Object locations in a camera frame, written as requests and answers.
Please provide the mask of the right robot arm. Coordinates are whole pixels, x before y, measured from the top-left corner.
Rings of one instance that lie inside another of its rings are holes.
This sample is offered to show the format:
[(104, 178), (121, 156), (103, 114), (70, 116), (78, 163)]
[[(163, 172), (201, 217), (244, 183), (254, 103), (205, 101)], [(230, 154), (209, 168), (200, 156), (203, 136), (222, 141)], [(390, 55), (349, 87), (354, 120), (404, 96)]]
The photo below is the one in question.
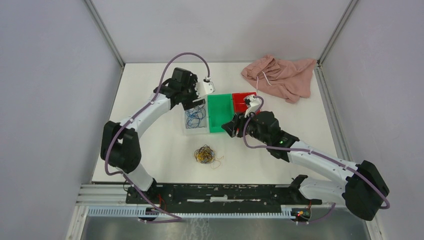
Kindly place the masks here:
[(294, 179), (289, 199), (295, 204), (321, 200), (344, 205), (355, 216), (371, 221), (379, 210), (388, 210), (390, 190), (377, 167), (370, 161), (361, 163), (332, 157), (281, 129), (271, 111), (237, 113), (222, 124), (231, 137), (247, 141), (250, 136), (261, 142), (258, 149), (266, 149), (271, 156), (290, 164), (305, 167), (326, 178), (314, 179), (307, 175)]

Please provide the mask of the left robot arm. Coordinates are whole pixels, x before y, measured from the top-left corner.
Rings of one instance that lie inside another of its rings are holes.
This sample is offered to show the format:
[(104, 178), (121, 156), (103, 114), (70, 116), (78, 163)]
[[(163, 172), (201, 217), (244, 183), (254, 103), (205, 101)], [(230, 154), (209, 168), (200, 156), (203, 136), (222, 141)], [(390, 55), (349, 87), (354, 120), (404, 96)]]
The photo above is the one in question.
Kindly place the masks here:
[(172, 76), (153, 90), (147, 103), (132, 116), (120, 122), (108, 121), (103, 127), (100, 158), (105, 167), (116, 168), (138, 187), (138, 197), (149, 204), (156, 200), (155, 179), (141, 164), (140, 138), (162, 115), (181, 104), (189, 110), (205, 103), (205, 96), (215, 91), (210, 76), (198, 80), (196, 74), (176, 67)]

